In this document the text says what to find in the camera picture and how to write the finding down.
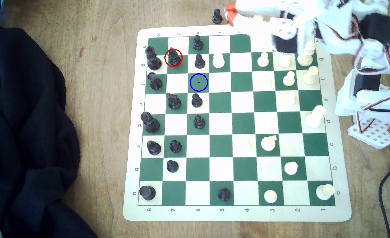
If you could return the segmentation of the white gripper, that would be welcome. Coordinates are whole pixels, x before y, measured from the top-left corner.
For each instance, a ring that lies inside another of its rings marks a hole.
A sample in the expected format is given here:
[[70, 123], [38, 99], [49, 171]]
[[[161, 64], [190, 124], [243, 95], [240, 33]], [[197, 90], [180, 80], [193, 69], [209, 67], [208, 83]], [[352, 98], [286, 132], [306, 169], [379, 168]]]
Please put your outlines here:
[[[250, 36], [272, 36], [275, 51], [302, 54], [315, 30], [315, 18], [325, 11], [324, 0], [236, 0], [225, 6], [229, 25]], [[243, 15], [273, 16], [269, 21]]]

